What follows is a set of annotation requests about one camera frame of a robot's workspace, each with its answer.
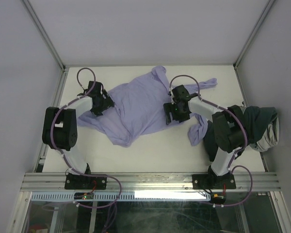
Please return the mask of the lilac purple jacket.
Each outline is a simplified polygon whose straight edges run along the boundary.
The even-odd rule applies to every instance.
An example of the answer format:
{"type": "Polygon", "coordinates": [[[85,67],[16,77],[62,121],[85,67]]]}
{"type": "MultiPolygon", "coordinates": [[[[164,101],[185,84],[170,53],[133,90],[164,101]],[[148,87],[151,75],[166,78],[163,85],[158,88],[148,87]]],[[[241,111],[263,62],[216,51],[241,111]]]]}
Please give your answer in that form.
{"type": "Polygon", "coordinates": [[[178,126],[177,121],[166,124],[163,104],[171,100],[169,83],[165,67],[156,66],[110,90],[114,107],[101,116],[87,111],[78,118],[78,125],[98,130],[114,145],[122,147],[129,147],[141,135],[178,126]]]}

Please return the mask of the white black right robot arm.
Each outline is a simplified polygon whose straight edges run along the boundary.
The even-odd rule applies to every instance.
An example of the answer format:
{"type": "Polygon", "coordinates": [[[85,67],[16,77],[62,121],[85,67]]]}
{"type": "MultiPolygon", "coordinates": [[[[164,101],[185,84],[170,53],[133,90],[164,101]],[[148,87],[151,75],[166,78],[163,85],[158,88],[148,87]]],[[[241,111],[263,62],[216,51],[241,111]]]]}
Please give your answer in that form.
{"type": "Polygon", "coordinates": [[[224,175],[230,172],[230,166],[237,153],[248,144],[243,114],[239,106],[224,108],[201,97],[199,92],[190,94],[183,86],[170,90],[171,101],[163,105],[166,124],[173,120],[182,123],[190,119],[190,114],[199,114],[212,122],[214,141],[218,150],[209,168],[207,182],[218,188],[225,181],[224,175]]]}

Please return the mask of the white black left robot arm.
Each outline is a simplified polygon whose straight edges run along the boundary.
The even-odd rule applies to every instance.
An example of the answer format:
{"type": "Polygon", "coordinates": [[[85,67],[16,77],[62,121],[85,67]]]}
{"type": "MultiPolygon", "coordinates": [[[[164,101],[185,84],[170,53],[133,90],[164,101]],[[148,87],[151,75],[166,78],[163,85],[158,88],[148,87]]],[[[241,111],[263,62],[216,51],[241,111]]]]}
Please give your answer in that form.
{"type": "Polygon", "coordinates": [[[92,183],[91,171],[76,142],[78,139],[77,119],[86,112],[95,117],[114,107],[114,102],[100,82],[90,81],[83,93],[62,107],[48,107],[45,112],[42,141],[57,150],[68,166],[70,174],[76,175],[75,183],[88,188],[92,183]]]}

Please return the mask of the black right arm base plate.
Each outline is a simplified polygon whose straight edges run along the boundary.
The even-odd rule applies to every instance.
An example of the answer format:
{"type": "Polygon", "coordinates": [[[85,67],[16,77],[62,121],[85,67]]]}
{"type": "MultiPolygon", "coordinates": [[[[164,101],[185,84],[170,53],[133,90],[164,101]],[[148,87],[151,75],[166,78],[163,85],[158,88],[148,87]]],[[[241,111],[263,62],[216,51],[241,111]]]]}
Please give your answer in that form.
{"type": "Polygon", "coordinates": [[[235,178],[228,173],[223,176],[215,176],[210,174],[193,174],[193,189],[236,189],[235,178]]]}

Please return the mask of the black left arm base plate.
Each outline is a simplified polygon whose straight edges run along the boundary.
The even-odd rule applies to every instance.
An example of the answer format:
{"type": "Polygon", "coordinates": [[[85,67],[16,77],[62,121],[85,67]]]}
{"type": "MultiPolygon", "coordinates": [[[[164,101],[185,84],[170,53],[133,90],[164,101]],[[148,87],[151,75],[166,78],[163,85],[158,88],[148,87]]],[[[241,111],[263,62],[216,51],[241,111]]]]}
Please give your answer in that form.
{"type": "Polygon", "coordinates": [[[106,177],[87,177],[68,173],[65,180],[66,190],[105,190],[107,186],[106,177]]]}

